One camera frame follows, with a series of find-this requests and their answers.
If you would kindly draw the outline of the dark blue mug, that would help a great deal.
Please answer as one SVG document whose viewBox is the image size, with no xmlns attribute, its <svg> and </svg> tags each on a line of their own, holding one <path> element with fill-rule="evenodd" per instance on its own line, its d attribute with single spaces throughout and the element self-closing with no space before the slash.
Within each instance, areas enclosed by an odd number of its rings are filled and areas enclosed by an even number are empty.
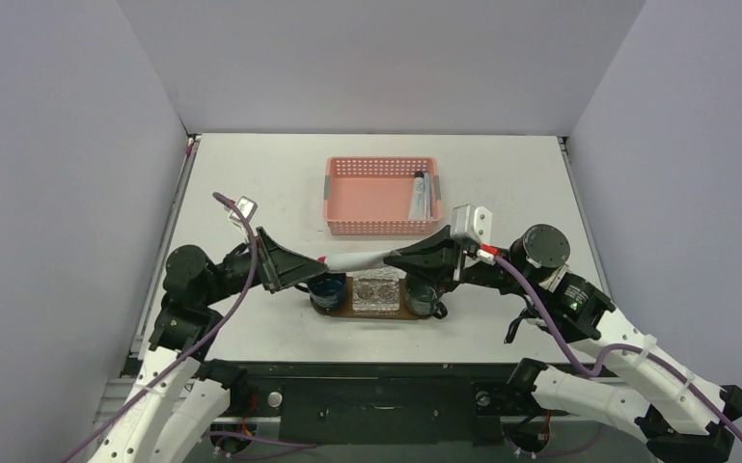
<svg viewBox="0 0 742 463">
<path fill-rule="evenodd" d="M 345 273 L 325 273 L 294 288 L 307 293 L 316 306 L 331 311 L 340 307 L 347 298 L 347 276 Z"/>
</svg>

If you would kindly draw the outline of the brown oval wooden tray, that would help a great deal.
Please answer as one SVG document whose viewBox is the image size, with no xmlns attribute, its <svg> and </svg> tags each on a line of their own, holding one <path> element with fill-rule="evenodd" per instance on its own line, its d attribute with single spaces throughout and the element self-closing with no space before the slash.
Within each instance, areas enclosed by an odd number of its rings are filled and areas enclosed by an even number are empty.
<svg viewBox="0 0 742 463">
<path fill-rule="evenodd" d="M 383 320 L 424 320 L 432 318 L 432 314 L 412 313 L 406 304 L 406 298 L 400 296 L 395 304 L 382 309 L 356 309 L 352 301 L 344 300 L 337 308 L 326 310 L 309 298 L 310 305 L 319 314 L 337 318 L 383 319 Z"/>
</svg>

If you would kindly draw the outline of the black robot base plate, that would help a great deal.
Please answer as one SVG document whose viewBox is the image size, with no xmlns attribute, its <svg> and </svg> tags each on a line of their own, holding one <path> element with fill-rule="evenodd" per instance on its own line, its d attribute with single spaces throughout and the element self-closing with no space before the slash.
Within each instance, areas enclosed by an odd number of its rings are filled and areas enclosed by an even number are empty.
<svg viewBox="0 0 742 463">
<path fill-rule="evenodd" d="M 300 363 L 213 361 L 202 373 L 234 379 L 215 432 L 273 435 L 328 445 L 502 443 L 514 424 L 545 413 L 508 380 L 514 364 Z"/>
</svg>

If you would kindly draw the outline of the red cap toothpaste tube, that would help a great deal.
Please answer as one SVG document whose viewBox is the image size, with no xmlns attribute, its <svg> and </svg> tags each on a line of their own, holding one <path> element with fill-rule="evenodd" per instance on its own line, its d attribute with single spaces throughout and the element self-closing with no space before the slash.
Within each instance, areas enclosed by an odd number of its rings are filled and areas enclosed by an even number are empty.
<svg viewBox="0 0 742 463">
<path fill-rule="evenodd" d="M 321 256 L 317 261 L 323 263 L 329 273 L 351 273 L 382 268 L 386 265 L 384 259 L 390 254 L 390 251 L 339 253 Z"/>
</svg>

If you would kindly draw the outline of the pink perforated plastic basket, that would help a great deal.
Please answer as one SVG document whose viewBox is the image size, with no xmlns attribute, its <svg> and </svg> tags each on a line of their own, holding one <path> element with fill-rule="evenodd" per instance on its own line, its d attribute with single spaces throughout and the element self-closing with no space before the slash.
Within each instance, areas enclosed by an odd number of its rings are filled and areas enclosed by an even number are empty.
<svg viewBox="0 0 742 463">
<path fill-rule="evenodd" d="M 413 177 L 433 176 L 432 220 L 408 219 Z M 325 164 L 330 197 L 323 201 L 323 218 L 331 234 L 429 235 L 442 219 L 438 162 L 433 157 L 334 156 Z"/>
</svg>

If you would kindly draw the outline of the dark green mug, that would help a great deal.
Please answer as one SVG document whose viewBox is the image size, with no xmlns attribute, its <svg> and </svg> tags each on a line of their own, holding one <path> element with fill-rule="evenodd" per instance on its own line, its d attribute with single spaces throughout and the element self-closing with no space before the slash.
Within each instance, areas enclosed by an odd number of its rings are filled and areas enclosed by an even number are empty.
<svg viewBox="0 0 742 463">
<path fill-rule="evenodd" d="M 405 308 L 418 317 L 444 319 L 448 309 L 442 302 L 444 290 L 427 281 L 408 275 L 404 279 Z"/>
</svg>

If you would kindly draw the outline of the dark cap toothpaste tube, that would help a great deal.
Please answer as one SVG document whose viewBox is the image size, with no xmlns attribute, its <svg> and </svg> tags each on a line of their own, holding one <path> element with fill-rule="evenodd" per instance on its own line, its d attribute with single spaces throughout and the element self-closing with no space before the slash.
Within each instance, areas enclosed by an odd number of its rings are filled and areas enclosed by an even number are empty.
<svg viewBox="0 0 742 463">
<path fill-rule="evenodd" d="M 422 221 L 427 217 L 426 172 L 416 172 L 413 177 L 408 219 Z"/>
</svg>

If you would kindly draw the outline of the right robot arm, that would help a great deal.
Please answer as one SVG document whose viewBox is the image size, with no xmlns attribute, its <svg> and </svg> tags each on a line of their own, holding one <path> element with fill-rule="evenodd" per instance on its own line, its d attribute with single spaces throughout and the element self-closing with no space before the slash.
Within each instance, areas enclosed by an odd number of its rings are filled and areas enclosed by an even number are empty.
<svg viewBox="0 0 742 463">
<path fill-rule="evenodd" d="M 520 314 L 549 334 L 572 365 L 564 372 L 525 359 L 505 387 L 519 412 L 562 411 L 642 442 L 662 462 L 725 462 L 742 432 L 742 389 L 696 375 L 636 328 L 613 300 L 571 272 L 557 228 L 529 227 L 507 248 L 452 236 L 449 229 L 384 258 L 439 293 L 493 288 L 529 302 Z"/>
</svg>

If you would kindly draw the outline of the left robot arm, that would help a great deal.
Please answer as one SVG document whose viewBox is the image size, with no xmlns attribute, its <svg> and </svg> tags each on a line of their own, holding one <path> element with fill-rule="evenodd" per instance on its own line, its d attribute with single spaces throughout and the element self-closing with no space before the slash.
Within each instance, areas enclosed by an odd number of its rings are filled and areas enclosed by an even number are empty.
<svg viewBox="0 0 742 463">
<path fill-rule="evenodd" d="M 212 305 L 242 303 L 255 286 L 275 293 L 325 274 L 326 264 L 277 244 L 263 228 L 215 263 L 182 245 L 165 263 L 161 310 L 137 378 L 115 418 L 98 431 L 94 462 L 181 462 L 222 413 L 249 401 L 243 368 L 207 352 L 230 319 Z"/>
</svg>

